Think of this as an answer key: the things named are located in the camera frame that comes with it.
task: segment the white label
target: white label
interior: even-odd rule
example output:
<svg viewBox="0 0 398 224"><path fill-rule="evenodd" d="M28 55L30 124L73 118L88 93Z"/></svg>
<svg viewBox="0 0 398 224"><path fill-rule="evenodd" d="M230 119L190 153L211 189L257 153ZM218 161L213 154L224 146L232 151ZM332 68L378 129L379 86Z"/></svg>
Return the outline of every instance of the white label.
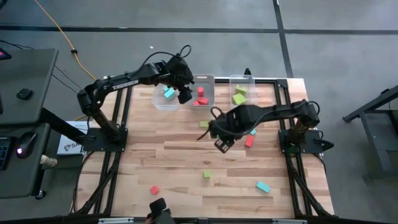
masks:
<svg viewBox="0 0 398 224"><path fill-rule="evenodd" d="M138 83L138 80L134 80L134 81L129 81L129 82L126 82L126 83L123 83L123 84L119 84L119 85L116 85L116 86L112 86L112 88L113 88L113 90L118 90L120 88L131 86L131 85L134 85L134 84L137 84L137 83Z"/></svg>

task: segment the white paper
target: white paper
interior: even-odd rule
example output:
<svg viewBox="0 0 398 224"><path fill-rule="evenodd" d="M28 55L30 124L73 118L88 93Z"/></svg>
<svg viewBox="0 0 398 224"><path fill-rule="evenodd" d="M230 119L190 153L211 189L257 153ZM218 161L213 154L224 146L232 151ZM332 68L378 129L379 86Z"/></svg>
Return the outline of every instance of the white paper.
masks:
<svg viewBox="0 0 398 224"><path fill-rule="evenodd" d="M67 121L68 124L79 129L81 132L87 134L87 122L86 121ZM70 154L81 154L81 145L68 139L62 135L60 144L58 145L58 155L70 155Z"/></svg>

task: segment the red block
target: red block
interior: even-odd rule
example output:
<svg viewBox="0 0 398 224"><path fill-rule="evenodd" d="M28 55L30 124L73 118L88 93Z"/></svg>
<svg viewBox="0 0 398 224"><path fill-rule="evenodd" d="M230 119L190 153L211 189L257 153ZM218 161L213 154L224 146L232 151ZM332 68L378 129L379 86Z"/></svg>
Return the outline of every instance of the red block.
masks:
<svg viewBox="0 0 398 224"><path fill-rule="evenodd" d="M205 97L199 97L198 102L201 105L209 105L209 99Z"/></svg>
<svg viewBox="0 0 398 224"><path fill-rule="evenodd" d="M149 190L153 195L157 195L157 193L159 193L159 189L156 186L151 187Z"/></svg>
<svg viewBox="0 0 398 224"><path fill-rule="evenodd" d="M254 141L254 136L248 135L248 138L246 138L246 142L244 143L244 145L246 147L251 147L251 145L253 144L253 141Z"/></svg>
<svg viewBox="0 0 398 224"><path fill-rule="evenodd" d="M202 86L197 88L198 96L203 97L205 94L205 90L203 89Z"/></svg>

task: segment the keyboard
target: keyboard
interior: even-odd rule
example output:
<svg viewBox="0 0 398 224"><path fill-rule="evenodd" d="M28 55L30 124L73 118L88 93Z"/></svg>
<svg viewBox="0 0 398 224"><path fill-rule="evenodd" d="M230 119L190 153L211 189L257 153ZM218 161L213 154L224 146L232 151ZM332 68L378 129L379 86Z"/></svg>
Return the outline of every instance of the keyboard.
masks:
<svg viewBox="0 0 398 224"><path fill-rule="evenodd" d="M0 137L0 170L7 168L15 140L15 137Z"/></svg>

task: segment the computer mouse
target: computer mouse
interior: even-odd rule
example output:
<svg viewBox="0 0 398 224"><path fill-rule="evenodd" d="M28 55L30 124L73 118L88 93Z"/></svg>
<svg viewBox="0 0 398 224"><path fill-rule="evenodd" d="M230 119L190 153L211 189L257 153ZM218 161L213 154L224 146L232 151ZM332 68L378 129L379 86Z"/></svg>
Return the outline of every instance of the computer mouse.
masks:
<svg viewBox="0 0 398 224"><path fill-rule="evenodd" d="M32 153L36 135L36 133L29 131L19 137L16 142L16 154L18 158L25 159Z"/></svg>

